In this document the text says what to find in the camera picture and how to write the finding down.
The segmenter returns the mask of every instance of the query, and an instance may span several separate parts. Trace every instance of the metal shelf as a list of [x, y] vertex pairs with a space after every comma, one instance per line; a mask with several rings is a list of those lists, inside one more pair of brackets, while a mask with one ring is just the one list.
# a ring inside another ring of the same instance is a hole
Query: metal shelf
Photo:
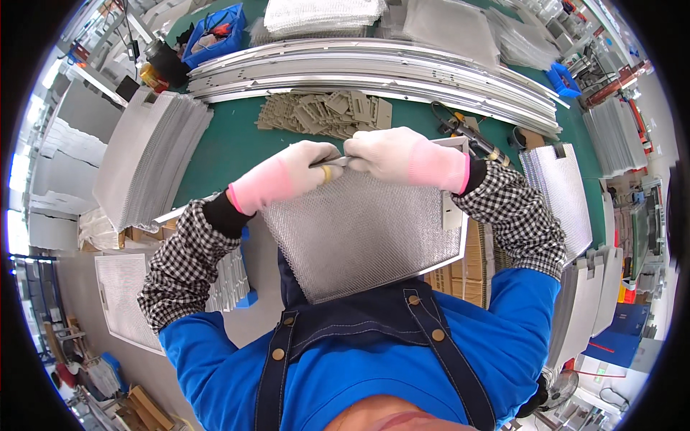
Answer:
[[638, 63], [633, 60], [628, 46], [620, 37], [620, 28], [616, 22], [611, 21], [609, 18], [613, 18], [613, 15], [609, 12], [608, 8], [604, 6], [600, 0], [581, 0], [581, 2], [592, 12], [596, 19], [599, 20], [602, 26], [604, 26], [604, 29], [609, 32], [611, 38], [613, 39], [613, 44], [616, 46], [618, 51], [623, 54], [625, 61], [631, 67], [636, 66]]

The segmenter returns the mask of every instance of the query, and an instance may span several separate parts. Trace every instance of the black and white checkered sleeve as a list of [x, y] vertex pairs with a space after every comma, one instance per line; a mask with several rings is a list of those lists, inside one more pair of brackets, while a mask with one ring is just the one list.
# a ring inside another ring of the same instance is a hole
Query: black and white checkered sleeve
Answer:
[[177, 233], [156, 251], [137, 298], [155, 333], [189, 314], [204, 311], [208, 289], [218, 277], [218, 261], [239, 246], [215, 230], [203, 200], [191, 201], [177, 222]]
[[486, 162], [486, 176], [455, 204], [480, 223], [491, 224], [498, 245], [513, 266], [530, 268], [560, 280], [566, 261], [564, 233], [544, 195], [517, 171]]

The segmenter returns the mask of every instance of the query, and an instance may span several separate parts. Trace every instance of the green workbench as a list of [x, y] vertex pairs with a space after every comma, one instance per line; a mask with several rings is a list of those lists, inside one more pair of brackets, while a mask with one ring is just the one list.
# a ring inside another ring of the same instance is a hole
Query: green workbench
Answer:
[[[195, 14], [180, 18], [170, 29], [166, 41], [170, 45], [174, 45], [175, 37], [189, 28], [190, 23], [196, 23], [203, 19], [207, 13], [235, 3], [234, 0], [217, 0]], [[247, 18], [247, 26], [253, 23], [257, 17], [263, 16], [266, 3], [266, 0], [245, 0], [243, 9]], [[483, 8], [493, 6], [500, 9], [501, 12], [517, 18], [511, 10], [489, 0], [472, 0], [471, 3]], [[244, 47], [248, 47], [249, 39], [249, 34], [245, 32], [242, 39]], [[553, 88], [541, 70], [518, 66], [511, 66], [511, 69]], [[429, 104], [387, 100], [393, 104], [393, 127], [408, 126], [429, 139], [443, 137], [436, 130], [439, 125], [438, 120], [433, 116]], [[560, 140], [572, 143], [575, 148], [589, 208], [593, 244], [597, 246], [604, 242], [604, 208], [599, 184], [601, 169], [577, 102], [567, 98], [565, 101], [571, 104], [569, 110], [556, 104], [558, 107], [556, 119], [563, 128], [560, 133]], [[263, 102], [265, 102], [265, 98], [253, 97], [212, 104], [215, 111], [213, 120], [192, 156], [173, 206], [182, 206], [190, 199], [205, 197], [213, 192], [223, 190], [228, 183], [238, 179], [264, 159], [302, 139], [331, 142], [342, 151], [342, 141], [335, 138], [299, 134], [285, 130], [257, 129], [254, 122], [259, 116]], [[472, 117], [479, 117], [470, 112], [463, 113]], [[515, 167], [522, 171], [517, 152], [508, 146], [506, 140], [513, 127], [513, 125], [503, 121], [487, 118], [481, 122], [480, 131], [482, 136], [505, 152], [514, 161]]]

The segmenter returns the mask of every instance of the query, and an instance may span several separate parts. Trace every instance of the stack of cardboard boxes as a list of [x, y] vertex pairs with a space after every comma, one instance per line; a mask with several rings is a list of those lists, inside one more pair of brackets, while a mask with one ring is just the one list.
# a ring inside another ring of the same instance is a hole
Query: stack of cardboard boxes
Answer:
[[443, 268], [427, 272], [424, 281], [438, 290], [464, 299], [478, 307], [488, 307], [480, 229], [477, 221], [470, 219], [467, 227], [465, 257]]
[[175, 422], [146, 394], [144, 388], [130, 387], [123, 406], [115, 412], [120, 424], [130, 431], [169, 431]]

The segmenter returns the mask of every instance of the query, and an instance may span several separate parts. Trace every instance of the blue crate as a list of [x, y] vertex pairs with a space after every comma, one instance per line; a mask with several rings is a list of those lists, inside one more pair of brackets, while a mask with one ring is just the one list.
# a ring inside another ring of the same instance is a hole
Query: blue crate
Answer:
[[242, 42], [242, 30], [246, 24], [247, 18], [244, 16], [244, 11], [242, 10], [242, 3], [236, 5], [228, 6], [227, 8], [221, 9], [218, 12], [209, 14], [205, 20], [208, 23], [215, 24], [219, 26], [221, 24], [229, 23], [232, 25], [232, 32], [225, 40], [216, 42], [208, 48], [204, 48], [201, 51], [192, 54], [192, 47], [199, 41], [204, 33], [204, 20], [200, 20], [192, 35], [189, 37], [189, 42], [184, 48], [184, 53], [182, 54], [182, 62], [186, 63], [187, 66], [194, 69], [199, 66], [199, 64], [220, 57], [225, 54], [230, 54], [231, 52], [239, 51], [240, 43]]
[[578, 83], [570, 75], [568, 68], [561, 63], [552, 64], [551, 70], [546, 71], [546, 77], [549, 78], [551, 85], [553, 85], [559, 96], [577, 97], [582, 94]]

